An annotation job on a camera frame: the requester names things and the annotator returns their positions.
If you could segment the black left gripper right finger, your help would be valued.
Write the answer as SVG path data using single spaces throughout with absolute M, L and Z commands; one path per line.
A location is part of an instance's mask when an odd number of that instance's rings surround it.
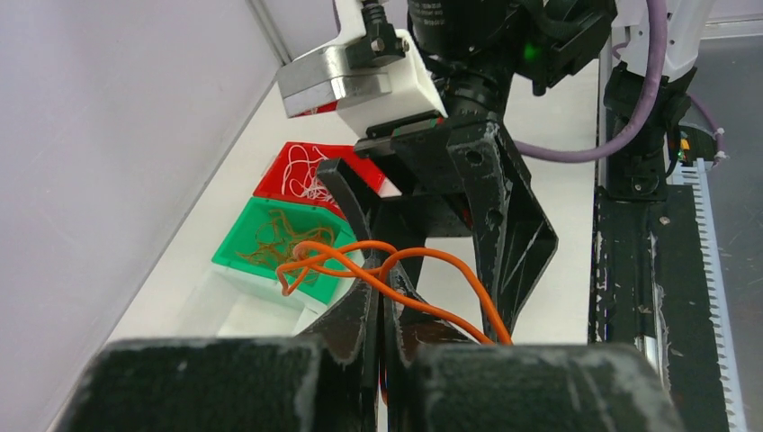
M 633 347 L 481 345 L 382 303 L 392 431 L 681 431 L 659 376 Z

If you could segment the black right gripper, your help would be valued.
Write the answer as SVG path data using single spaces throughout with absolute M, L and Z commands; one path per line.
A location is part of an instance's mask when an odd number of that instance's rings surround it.
M 400 191 L 381 198 L 343 159 L 319 164 L 318 179 L 355 238 L 401 250 L 423 247 L 426 237 L 472 235 L 477 276 L 512 329 L 558 237 L 506 127 L 486 114 L 427 112 L 371 127 L 355 154 Z

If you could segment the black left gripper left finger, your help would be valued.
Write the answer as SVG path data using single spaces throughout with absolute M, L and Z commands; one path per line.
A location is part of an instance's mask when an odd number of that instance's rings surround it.
M 60 431 L 373 431 L 379 295 L 363 282 L 294 337 L 108 344 Z

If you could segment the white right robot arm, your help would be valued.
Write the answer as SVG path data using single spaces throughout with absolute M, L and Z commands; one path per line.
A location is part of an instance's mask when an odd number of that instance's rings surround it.
M 388 73 L 401 87 L 379 92 L 385 106 L 348 117 L 356 153 L 400 190 L 361 214 L 360 194 L 337 199 L 355 234 L 422 248 L 431 237 L 469 237 L 481 284 L 478 338 L 506 341 L 558 237 L 530 183 L 525 159 L 577 164 L 646 158 L 687 106 L 710 1 L 650 1 L 606 89 L 623 124 L 611 140 L 559 151 L 514 141 L 503 122 L 514 76 L 536 95 L 585 67 L 603 49 L 612 1 L 412 1 L 396 29 L 377 1 L 353 1 L 354 28 L 317 54 L 342 77 Z

